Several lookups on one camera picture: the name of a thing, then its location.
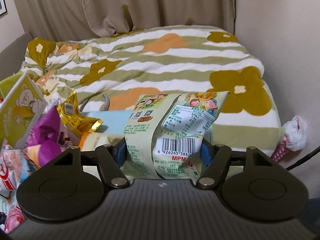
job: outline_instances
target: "light blue package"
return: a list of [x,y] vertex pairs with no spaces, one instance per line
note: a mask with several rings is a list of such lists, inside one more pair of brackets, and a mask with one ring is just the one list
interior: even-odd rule
[[81,115],[100,118],[102,125],[97,132],[123,134],[132,110],[81,112]]
[[30,165],[25,157],[23,156],[22,151],[20,151],[20,156],[21,156],[21,179],[20,183],[22,183],[26,178],[28,178],[34,171],[34,167]]

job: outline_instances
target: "striped comforter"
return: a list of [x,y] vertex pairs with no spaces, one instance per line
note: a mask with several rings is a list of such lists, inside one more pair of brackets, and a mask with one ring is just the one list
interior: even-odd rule
[[237,150],[254,145],[271,155],[280,138],[263,64],[220,28],[179,25],[83,41],[35,39],[21,71],[48,102],[62,102],[76,90],[85,112],[132,109],[141,94],[228,90],[212,143]]

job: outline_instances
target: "teddy bear illustration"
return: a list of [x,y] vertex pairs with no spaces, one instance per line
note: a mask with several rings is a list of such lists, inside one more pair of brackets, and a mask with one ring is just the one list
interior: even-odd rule
[[28,89],[27,84],[22,84],[22,92],[19,98],[16,100],[17,106],[26,106],[28,110],[32,113],[36,113],[43,106],[43,102],[35,98],[30,89]]

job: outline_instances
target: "gold foil wrapper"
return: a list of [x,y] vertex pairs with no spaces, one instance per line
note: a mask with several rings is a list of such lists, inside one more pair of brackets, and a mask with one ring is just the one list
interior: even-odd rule
[[80,115],[76,91],[57,106],[57,111],[62,123],[78,138],[81,138],[84,132],[95,132],[103,123],[99,118]]

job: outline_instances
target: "picture frame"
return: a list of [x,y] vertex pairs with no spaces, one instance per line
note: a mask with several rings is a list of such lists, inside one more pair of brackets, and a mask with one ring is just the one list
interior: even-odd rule
[[0,15],[3,15],[7,12],[4,0],[0,0]]

